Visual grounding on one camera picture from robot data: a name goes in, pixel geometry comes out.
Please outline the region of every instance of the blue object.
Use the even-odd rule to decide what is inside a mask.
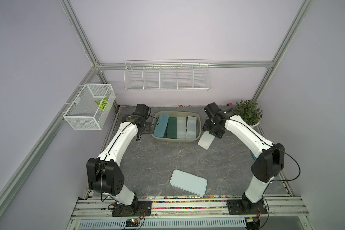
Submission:
[[[161,138],[164,137],[168,121],[169,121],[168,114],[161,114],[159,116],[159,121],[157,121],[158,125],[156,125],[156,128],[154,128],[154,132],[153,132],[153,135],[155,137],[161,137]]]
[[[257,160],[257,158],[254,156],[253,152],[251,152],[251,153],[252,153],[252,156],[253,156],[254,160]]]

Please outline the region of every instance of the white wire basket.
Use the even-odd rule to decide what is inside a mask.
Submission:
[[[86,84],[63,117],[75,130],[101,130],[114,100],[110,84]]]
[[[126,66],[125,89],[128,91],[209,90],[208,64]]]

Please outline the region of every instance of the metal extrusion bar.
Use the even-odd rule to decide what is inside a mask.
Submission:
[[[295,33],[297,32],[299,25],[303,21],[303,18],[305,17],[311,3],[313,0],[304,0],[294,21],[292,22],[290,29],[286,33],[286,36],[281,43],[279,49],[277,50],[275,57],[273,58],[273,66],[268,67],[261,83],[259,84],[255,94],[253,95],[252,101],[257,102],[258,99],[261,97],[265,87],[267,86],[269,80],[271,79],[273,73],[276,71],[276,68],[278,67],[278,64],[280,63],[282,57],[284,56],[287,48],[289,47],[289,44],[291,43],[291,40],[293,39]]]
[[[98,65],[98,60],[96,58],[96,55],[94,54],[94,51],[91,47],[91,44],[89,43],[86,34],[84,33],[84,30],[82,26],[79,23],[79,20],[77,16],[75,15],[74,9],[72,5],[70,4],[69,0],[59,0],[65,13],[67,14],[69,18],[70,24],[72,24],[80,43],[83,46],[84,51],[87,54],[87,57],[89,61],[91,62],[92,66],[97,66]]]
[[[163,218],[195,218],[204,220],[205,218],[233,218],[251,217],[252,214],[229,215],[226,207],[226,200],[233,198],[180,198],[180,199],[142,199],[152,201],[151,216],[147,219]],[[77,223],[78,220],[120,220],[112,217],[108,207],[114,203],[110,199],[105,202],[98,200],[79,200],[74,208],[70,223]],[[309,212],[301,197],[270,197],[266,196],[269,216],[309,216]]]
[[[91,62],[91,65],[94,67],[97,67],[99,65],[98,59],[92,49],[92,46],[90,44],[90,42],[87,39],[87,36],[82,28],[82,26],[80,25],[80,22],[74,12],[74,9],[70,3],[69,0],[59,0],[60,4],[62,5],[62,8],[64,9],[66,15],[69,18],[69,22],[70,24],[73,26],[75,33],[78,36],[78,39],[84,49],[84,51],[86,52],[86,55],[89,59],[89,61]],[[107,80],[105,75],[103,74],[103,72],[101,70],[97,71],[97,77],[99,78],[100,82],[102,84],[107,84]],[[113,106],[115,107],[116,111],[119,110],[119,105],[114,101]]]
[[[132,66],[171,66],[181,64],[184,65],[199,65],[200,62],[151,62],[151,63],[133,63]],[[253,67],[272,67],[272,61],[249,61],[249,62],[209,62],[208,66],[210,68],[253,68]],[[124,70],[125,63],[116,63],[116,64],[103,64],[98,65],[99,70]]]
[[[47,127],[45,132],[42,134],[40,139],[36,142],[34,147],[28,153],[27,157],[23,160],[19,168],[15,171],[13,176],[7,182],[5,187],[0,192],[0,218],[9,208],[9,205],[14,200],[15,196],[18,194],[29,175],[32,173],[33,169],[45,153],[46,149],[56,136],[56,133],[60,130],[61,125],[63,124],[64,118],[63,113],[70,106],[69,103],[73,102],[76,93],[80,91],[83,87],[82,85],[92,81],[93,77],[96,74],[96,67],[92,67],[83,80],[79,83],[79,86],[74,90],[74,93],[71,94],[66,104],[61,108],[60,112],[55,116],[54,120]]]

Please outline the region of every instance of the black cable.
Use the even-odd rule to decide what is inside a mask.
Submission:
[[[275,149],[277,149],[277,150],[283,152],[284,154],[288,155],[291,159],[293,159],[293,160],[295,161],[295,163],[297,164],[297,166],[298,166],[298,168],[299,168],[299,174],[297,175],[297,177],[295,177],[294,179],[291,179],[291,180],[272,180],[272,181],[290,182],[290,181],[293,181],[293,180],[297,179],[297,178],[300,176],[300,172],[301,172],[300,166],[299,166],[298,162],[297,162],[292,156],[290,156],[289,154],[287,154],[285,151],[282,151],[281,149],[276,148],[275,146],[271,146],[271,145],[267,144],[267,143],[266,143],[265,141],[263,141],[255,132],[253,132],[251,129],[249,129],[249,127],[246,126],[245,124],[243,124],[242,122],[239,122],[239,121],[236,121],[236,120],[233,120],[233,119],[230,119],[230,120],[242,124],[242,125],[245,126],[249,131],[251,131],[256,137],[258,137],[258,139],[261,140],[263,143],[265,143],[266,145],[268,145],[268,146],[270,146],[270,147],[273,147],[273,148],[275,148]]]
[[[106,157],[107,157],[107,155],[110,153],[111,149],[113,148],[115,142],[118,140],[119,136],[122,134],[122,132],[123,132],[130,124],[131,124],[131,123],[129,123],[129,124],[119,133],[118,137],[116,137],[114,143],[111,145],[109,151],[107,152],[107,154],[106,154],[106,156],[105,156],[105,158],[104,158],[104,160],[103,160],[103,161],[104,161],[103,164],[105,164]],[[106,198],[108,198],[108,197],[110,196],[110,195],[107,195],[107,196],[105,197],[105,199],[102,200],[102,176],[103,176],[103,170],[104,170],[104,169],[101,167],[101,185],[100,185],[101,202],[104,202],[104,201],[106,200]]]
[[[146,221],[146,212],[144,211],[144,209],[142,210],[143,210],[143,223],[137,228],[137,230],[139,230]]]
[[[150,124],[151,124],[151,125],[153,125],[153,126],[158,125],[158,124],[160,123],[160,120],[159,120],[158,118],[156,118],[156,117],[153,117],[153,118],[157,119],[157,121],[158,121],[158,123],[157,123],[157,124],[152,124],[152,123],[150,123],[150,122],[147,122],[147,123],[150,123]]]
[[[101,193],[101,202],[104,202],[104,201],[106,200],[106,198],[108,198],[110,195],[107,195],[107,196],[105,197],[105,199],[102,200],[102,175],[103,175],[103,168],[101,167],[101,186],[100,186],[100,193]]]
[[[118,137],[116,137],[114,143],[111,145],[111,148],[108,150],[107,153],[110,153],[111,149],[113,148],[115,142],[118,140],[119,136],[123,133],[123,131],[124,131],[130,124],[131,124],[131,123],[129,123],[129,124],[119,133]]]
[[[266,222],[262,225],[262,227],[260,227],[259,229],[261,229],[261,228],[263,228],[263,226],[267,223],[267,221],[268,221],[268,218],[270,217],[270,207],[268,207],[268,202],[267,202],[267,200],[266,200],[266,198],[265,197],[263,197],[264,198],[264,200],[266,201],[266,204],[267,204],[267,219],[266,219]]]

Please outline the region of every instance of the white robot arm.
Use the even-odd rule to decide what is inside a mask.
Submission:
[[[240,116],[235,115],[232,108],[221,110],[216,103],[211,103],[205,107],[205,111],[210,119],[203,126],[205,132],[198,145],[208,149],[214,137],[221,138],[227,129],[248,146],[256,160],[251,167],[252,180],[243,193],[241,203],[241,208],[249,213],[262,204],[267,186],[284,168],[285,148],[261,136]]]
[[[135,193],[125,186],[124,175],[119,168],[133,137],[151,133],[151,124],[146,122],[149,112],[148,106],[137,104],[134,113],[122,118],[117,133],[106,149],[97,158],[90,158],[87,162],[89,188],[99,191],[101,195],[111,196],[118,202],[114,205],[113,216],[134,216],[137,215],[137,209],[144,209],[147,216],[150,214],[151,202],[138,202]]]
[[[205,111],[210,119],[206,120],[203,126],[205,133],[198,142],[199,145],[202,145],[207,137],[221,138],[227,129],[247,145],[256,158],[251,167],[253,177],[242,196],[240,208],[246,214],[257,212],[258,207],[262,207],[263,193],[268,184],[284,167],[284,147],[279,143],[274,145],[262,137],[240,116],[235,115],[232,108],[221,110],[215,103],[211,103],[205,107]],[[89,188],[111,196],[118,202],[114,205],[113,216],[135,216],[137,209],[151,209],[150,201],[138,202],[135,193],[124,185],[124,175],[119,168],[124,152],[133,137],[148,130],[149,133],[152,131],[146,122],[148,118],[149,107],[138,104],[134,113],[123,117],[116,135],[106,149],[97,158],[90,158],[87,162]]]

